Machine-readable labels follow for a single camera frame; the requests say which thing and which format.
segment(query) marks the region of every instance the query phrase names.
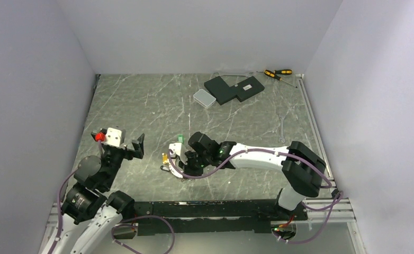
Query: wrench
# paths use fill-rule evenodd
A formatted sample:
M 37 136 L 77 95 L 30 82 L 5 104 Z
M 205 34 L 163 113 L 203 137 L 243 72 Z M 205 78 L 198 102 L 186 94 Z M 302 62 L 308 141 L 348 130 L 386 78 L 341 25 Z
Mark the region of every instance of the wrench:
M 285 120 L 286 114 L 282 115 L 281 113 L 278 115 L 280 118 L 280 137 L 278 139 L 279 142 L 285 143 L 285 138 L 283 137 L 283 120 Z

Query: red cap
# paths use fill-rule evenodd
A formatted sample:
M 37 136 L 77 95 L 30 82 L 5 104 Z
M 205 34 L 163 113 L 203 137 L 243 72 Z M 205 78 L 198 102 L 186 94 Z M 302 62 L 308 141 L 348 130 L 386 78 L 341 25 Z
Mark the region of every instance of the red cap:
M 106 135 L 104 133 L 100 132 L 95 136 L 95 141 L 98 142 L 101 140 L 103 142 L 106 139 Z

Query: gray wall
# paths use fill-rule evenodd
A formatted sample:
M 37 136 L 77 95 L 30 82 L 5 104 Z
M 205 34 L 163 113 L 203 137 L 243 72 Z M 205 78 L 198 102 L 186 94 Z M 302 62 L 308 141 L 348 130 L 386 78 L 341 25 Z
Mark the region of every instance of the gray wall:
M 97 73 L 304 72 L 342 0 L 58 0 Z
M 369 253 L 414 253 L 414 1 L 343 1 L 305 73 Z
M 39 250 L 94 77 L 55 1 L 0 1 L 0 253 Z

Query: white label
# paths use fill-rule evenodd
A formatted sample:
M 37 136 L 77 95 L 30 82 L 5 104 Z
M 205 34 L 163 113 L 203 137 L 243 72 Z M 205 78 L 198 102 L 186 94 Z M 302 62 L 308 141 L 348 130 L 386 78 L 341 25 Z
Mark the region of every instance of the white label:
M 247 85 L 247 86 L 245 86 L 245 87 L 243 87 L 243 89 L 246 91 L 246 90 L 249 90 L 249 89 L 251 89 L 252 88 L 252 86 L 249 84 L 249 85 Z

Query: screwdriver handle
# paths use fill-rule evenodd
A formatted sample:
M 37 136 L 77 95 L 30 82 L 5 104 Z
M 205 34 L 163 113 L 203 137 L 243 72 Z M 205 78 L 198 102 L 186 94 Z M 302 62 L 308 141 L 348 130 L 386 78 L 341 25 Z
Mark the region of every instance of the screwdriver handle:
M 274 74 L 281 74 L 281 75 L 291 75 L 293 74 L 292 70 L 285 69 L 285 70 L 275 70 Z
M 270 78 L 274 78 L 277 80 L 281 80 L 282 78 L 277 76 L 274 72 L 270 71 L 270 70 L 265 70 L 264 74 Z

